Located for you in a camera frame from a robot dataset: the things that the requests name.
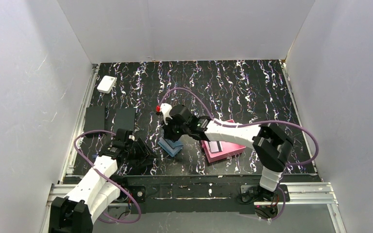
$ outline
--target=white box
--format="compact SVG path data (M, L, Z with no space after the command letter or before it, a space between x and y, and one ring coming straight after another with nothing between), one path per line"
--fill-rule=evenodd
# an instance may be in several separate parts
M98 84L97 89L99 92L109 94L116 82L117 78L105 75Z

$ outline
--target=pink box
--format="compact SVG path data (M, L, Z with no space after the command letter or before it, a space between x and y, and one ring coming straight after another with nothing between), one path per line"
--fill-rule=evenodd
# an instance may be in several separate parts
M234 120L227 120L227 122L234 123ZM221 159L225 159L226 157L229 157L229 156L241 154L245 150L245 146L242 146L242 145L238 145L238 144L230 143L230 142L220 142L222 146L222 151L211 153L209 150L208 142L201 141L201 143L202 143L202 148L205 151L206 157L208 158L208 161L210 163L221 160Z

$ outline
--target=white wall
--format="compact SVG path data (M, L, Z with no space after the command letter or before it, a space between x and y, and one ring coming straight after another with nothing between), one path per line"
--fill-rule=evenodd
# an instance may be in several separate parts
M92 63L285 59L315 0L58 0Z
M287 62L347 231L373 232L373 1L317 0Z
M56 0L0 1L0 233L40 230L90 73Z

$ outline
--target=black table surface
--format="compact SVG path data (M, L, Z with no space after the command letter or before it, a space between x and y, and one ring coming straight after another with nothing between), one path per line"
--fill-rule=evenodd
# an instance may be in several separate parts
M111 93L97 91L102 77L117 77ZM198 141L184 135L184 148L175 157L170 157L157 144L160 137L159 120L155 107L171 88L184 87L192 90L207 105L215 118L233 119L238 123L265 119L284 120L299 124L294 105L278 60L239 61L184 61L184 62L141 62L102 63L94 87L91 106L107 107L106 128L113 129L115 109L134 107L136 125L134 135L149 139L148 146L157 154L153 167L142 172L126 163L117 173L120 175L228 175L260 174L262 164L250 148L227 159L208 163ZM171 105L183 104L196 115L205 115L203 107L189 94L176 91L166 100ZM300 130L281 126L294 139L294 150L290 162L310 158L305 139ZM84 138L81 148L94 161L110 135ZM84 175L90 169L83 158L76 157L74 175ZM315 173L312 164L288 167L286 173Z

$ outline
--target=black pad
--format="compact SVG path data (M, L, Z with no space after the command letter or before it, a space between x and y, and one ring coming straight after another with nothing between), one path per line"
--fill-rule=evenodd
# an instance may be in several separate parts
M86 108L84 132L105 130L106 108L104 105Z
M135 130L136 108L118 108L114 119L114 132L118 129Z

